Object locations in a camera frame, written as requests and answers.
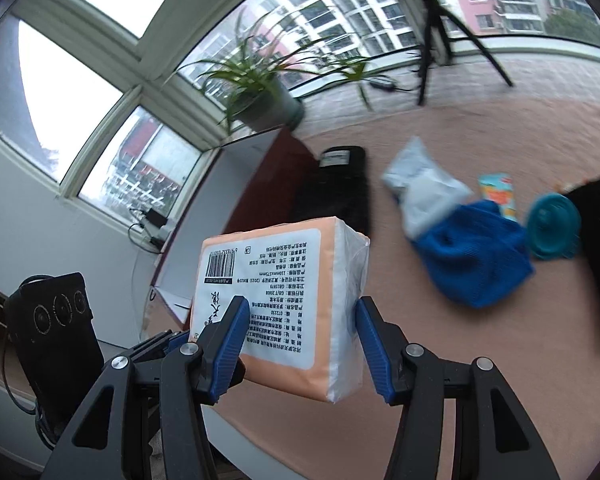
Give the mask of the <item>orange tissue pack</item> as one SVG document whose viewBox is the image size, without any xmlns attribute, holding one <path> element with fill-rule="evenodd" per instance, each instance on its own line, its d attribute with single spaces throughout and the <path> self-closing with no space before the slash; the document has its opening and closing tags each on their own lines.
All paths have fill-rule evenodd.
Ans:
<svg viewBox="0 0 600 480">
<path fill-rule="evenodd" d="M 201 246 L 189 338 L 242 296 L 250 321 L 240 357 L 250 382 L 336 403 L 362 385 L 354 306 L 370 239 L 337 217 L 207 238 Z"/>
</svg>

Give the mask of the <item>blue knitted cloth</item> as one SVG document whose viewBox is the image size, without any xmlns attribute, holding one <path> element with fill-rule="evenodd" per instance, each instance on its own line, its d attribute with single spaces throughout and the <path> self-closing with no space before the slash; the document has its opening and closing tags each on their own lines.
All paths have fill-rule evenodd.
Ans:
<svg viewBox="0 0 600 480">
<path fill-rule="evenodd" d="M 534 272 L 526 229 L 492 200 L 457 207 L 413 246 L 438 291 L 474 309 L 505 299 Z"/>
</svg>

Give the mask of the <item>teal silicone funnel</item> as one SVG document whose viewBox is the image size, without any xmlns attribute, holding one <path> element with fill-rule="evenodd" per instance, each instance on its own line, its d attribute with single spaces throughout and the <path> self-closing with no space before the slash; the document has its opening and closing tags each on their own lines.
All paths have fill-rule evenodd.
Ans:
<svg viewBox="0 0 600 480">
<path fill-rule="evenodd" d="M 558 193 L 539 197 L 526 223 L 529 252 L 535 259 L 572 259 L 580 250 L 581 217 L 574 203 Z"/>
</svg>

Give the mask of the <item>black fuzzy gloves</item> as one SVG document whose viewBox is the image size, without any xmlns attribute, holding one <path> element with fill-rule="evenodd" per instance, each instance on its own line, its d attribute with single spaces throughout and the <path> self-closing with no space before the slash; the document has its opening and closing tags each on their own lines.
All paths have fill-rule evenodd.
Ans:
<svg viewBox="0 0 600 480">
<path fill-rule="evenodd" d="M 370 186 L 362 146 L 339 145 L 322 151 L 317 166 L 302 180 L 289 220 L 337 217 L 370 237 Z"/>
</svg>

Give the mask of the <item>light blue wipes packet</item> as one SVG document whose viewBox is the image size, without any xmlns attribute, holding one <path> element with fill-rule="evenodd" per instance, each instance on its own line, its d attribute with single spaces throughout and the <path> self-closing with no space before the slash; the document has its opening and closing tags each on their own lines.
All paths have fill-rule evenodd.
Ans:
<svg viewBox="0 0 600 480">
<path fill-rule="evenodd" d="M 419 136 L 412 136 L 382 174 L 399 203 L 402 226 L 416 240 L 472 195 L 471 189 L 441 168 Z"/>
</svg>

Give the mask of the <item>white power strip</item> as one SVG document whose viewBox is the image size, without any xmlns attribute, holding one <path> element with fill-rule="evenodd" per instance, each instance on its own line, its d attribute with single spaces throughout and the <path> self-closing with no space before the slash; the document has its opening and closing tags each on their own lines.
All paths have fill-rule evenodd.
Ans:
<svg viewBox="0 0 600 480">
<path fill-rule="evenodd" d="M 148 243 L 152 249 L 157 252 L 163 252 L 166 242 L 170 240 L 170 237 L 174 231 L 175 224 L 173 222 L 166 222 L 164 226 L 157 228 L 151 223 L 146 223 L 145 232 L 148 237 Z"/>
</svg>

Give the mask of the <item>pink blanket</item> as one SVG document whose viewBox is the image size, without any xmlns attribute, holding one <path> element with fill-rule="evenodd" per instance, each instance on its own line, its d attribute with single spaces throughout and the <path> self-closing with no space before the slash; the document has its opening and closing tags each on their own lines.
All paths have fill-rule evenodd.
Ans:
<svg viewBox="0 0 600 480">
<path fill-rule="evenodd" d="M 564 479 L 600 461 L 600 304 L 580 259 L 540 262 L 505 300 L 482 310 L 453 304 L 431 283 L 406 240 L 381 176 L 412 136 L 468 185 L 513 179 L 518 214 L 558 186 L 600 175 L 600 105 L 504 100 L 426 107 L 311 136 L 314 152 L 366 149 L 372 244 L 366 294 L 384 318 L 443 359 L 488 356 L 505 376 Z M 262 451 L 310 479 L 379 479 L 400 412 L 371 382 L 335 404 L 244 382 L 216 411 Z"/>
</svg>

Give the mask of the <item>black charger plug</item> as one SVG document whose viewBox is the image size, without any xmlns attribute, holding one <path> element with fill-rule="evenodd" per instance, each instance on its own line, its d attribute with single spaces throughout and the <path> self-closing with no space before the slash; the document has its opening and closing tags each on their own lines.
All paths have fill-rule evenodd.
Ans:
<svg viewBox="0 0 600 480">
<path fill-rule="evenodd" d="M 161 229 L 168 222 L 168 218 L 155 208 L 149 208 L 143 212 L 144 219 L 157 229 Z"/>
</svg>

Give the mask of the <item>red storage box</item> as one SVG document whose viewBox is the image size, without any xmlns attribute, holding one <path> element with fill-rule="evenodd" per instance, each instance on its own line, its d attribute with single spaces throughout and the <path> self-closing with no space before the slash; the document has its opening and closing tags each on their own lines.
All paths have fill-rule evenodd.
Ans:
<svg viewBox="0 0 600 480">
<path fill-rule="evenodd" d="M 163 247 L 148 292 L 143 334 L 187 326 L 206 238 L 286 223 L 298 186 L 316 166 L 306 144 L 286 128 L 219 148 Z"/>
</svg>

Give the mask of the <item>large potted spider plant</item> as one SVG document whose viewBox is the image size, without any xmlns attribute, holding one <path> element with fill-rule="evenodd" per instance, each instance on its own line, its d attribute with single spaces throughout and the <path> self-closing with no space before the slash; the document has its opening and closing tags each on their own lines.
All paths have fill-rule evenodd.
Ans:
<svg viewBox="0 0 600 480">
<path fill-rule="evenodd" d="M 286 73 L 309 74 L 314 76 L 314 70 L 306 66 L 317 60 L 323 61 L 326 55 L 314 50 L 319 44 L 324 44 L 324 38 L 318 37 L 300 44 L 290 52 L 281 54 L 277 51 L 280 38 L 286 34 L 282 29 L 265 46 L 259 47 L 254 43 L 268 14 L 263 14 L 251 25 L 242 24 L 244 11 L 240 11 L 234 24 L 235 49 L 232 53 L 211 58 L 197 58 L 192 62 L 178 66 L 171 75 L 176 76 L 190 66 L 200 65 L 204 71 L 200 73 L 202 83 L 199 86 L 201 94 L 207 93 L 209 84 L 215 81 L 226 88 L 224 117 L 219 125 L 227 133 L 231 133 L 235 122 L 248 125 L 245 114 L 253 109 L 258 99 L 267 98 L 278 104 L 288 96 L 289 90 L 280 81 L 280 76 Z"/>
</svg>

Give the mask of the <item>small spider plant shoot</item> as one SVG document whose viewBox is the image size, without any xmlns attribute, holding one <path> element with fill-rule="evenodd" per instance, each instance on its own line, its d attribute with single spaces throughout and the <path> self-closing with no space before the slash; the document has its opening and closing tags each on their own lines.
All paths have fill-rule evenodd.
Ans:
<svg viewBox="0 0 600 480">
<path fill-rule="evenodd" d="M 355 55 L 352 58 L 340 58 L 336 54 L 319 54 L 316 57 L 317 62 L 321 64 L 318 69 L 318 79 L 327 78 L 327 81 L 320 88 L 313 91 L 332 90 L 345 84 L 354 84 L 358 97 L 368 110 L 373 110 L 372 102 L 368 97 L 366 86 L 370 86 L 367 79 L 370 77 L 388 77 L 385 75 L 375 74 L 370 70 L 370 59 L 362 55 Z"/>
</svg>

